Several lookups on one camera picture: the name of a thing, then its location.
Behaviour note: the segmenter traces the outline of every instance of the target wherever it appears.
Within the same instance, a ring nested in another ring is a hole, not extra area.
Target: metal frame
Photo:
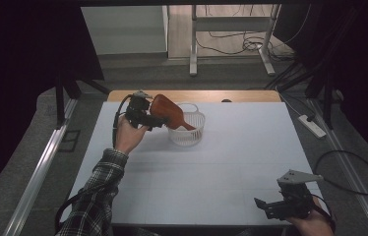
[[[343,149],[340,141],[337,138],[337,135],[334,130],[330,129],[328,125],[325,123],[324,119],[322,118],[322,110],[319,106],[319,103],[316,99],[307,99],[308,103],[312,106],[312,108],[316,111],[316,119],[318,120],[319,124],[322,125],[323,129],[325,130],[326,134],[328,135],[328,142],[332,149]],[[346,179],[348,180],[350,186],[359,192],[368,193],[367,188],[365,187],[364,183],[360,179],[358,173],[356,172],[353,164],[350,162],[349,157],[345,153],[338,154],[337,162],[342,169]],[[368,217],[368,196],[357,195],[356,198],[361,203],[361,206]]]
[[[197,17],[197,6],[192,5],[192,35],[190,53],[190,76],[197,75],[197,31],[265,31],[264,41],[258,52],[269,76],[276,71],[270,61],[268,44],[276,25],[280,4],[273,7],[270,17]]]
[[[65,120],[62,123],[60,129],[54,130],[52,136],[46,145],[45,151],[39,160],[39,163],[34,170],[31,179],[28,182],[27,187],[21,197],[21,200],[16,206],[16,209],[6,227],[3,235],[20,235],[25,222],[31,212],[31,207],[36,200],[37,194],[42,186],[43,180],[46,177],[46,173],[52,163],[52,159],[61,143],[62,138],[67,130],[67,126],[70,122],[70,117],[73,113],[74,107],[77,104],[77,100],[70,99],[65,109]]]

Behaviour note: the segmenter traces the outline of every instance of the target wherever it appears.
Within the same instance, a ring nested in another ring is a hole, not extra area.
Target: hand
[[[313,201],[319,205],[317,198],[313,198]],[[307,218],[300,219],[289,217],[286,219],[297,227],[302,236],[333,236],[332,228],[326,221],[325,217],[319,214],[317,211],[312,210]]]
[[[141,142],[148,128],[148,126],[143,126],[135,129],[125,116],[120,116],[117,123],[117,136],[114,148],[129,154]]]

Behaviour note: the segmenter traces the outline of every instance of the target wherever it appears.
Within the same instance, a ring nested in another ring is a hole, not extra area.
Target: power strip
[[[307,127],[307,129],[309,129],[309,131],[311,131],[313,133],[313,135],[316,136],[316,138],[321,139],[322,137],[324,137],[326,135],[326,133],[319,126],[317,126],[316,123],[314,123],[313,121],[307,121],[307,116],[306,115],[302,115],[302,116],[298,117],[298,120],[305,127]]]

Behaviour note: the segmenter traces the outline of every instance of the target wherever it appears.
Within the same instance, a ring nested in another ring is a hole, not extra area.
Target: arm
[[[115,149],[104,151],[92,170],[92,176],[79,193],[73,209],[57,235],[107,235],[111,228],[111,205],[123,178],[128,154],[142,140],[148,127],[133,128],[122,116],[119,119]]]

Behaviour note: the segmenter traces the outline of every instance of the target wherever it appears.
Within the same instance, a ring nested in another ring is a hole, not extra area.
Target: white tabletop
[[[129,156],[112,222],[126,225],[276,225],[254,198],[282,200],[276,179],[312,173],[282,102],[196,103],[206,116],[202,140],[179,147],[153,128]],[[119,102],[105,102],[74,184],[74,196],[111,146]],[[322,196],[316,183],[312,194]],[[63,220],[68,216],[67,208]]]

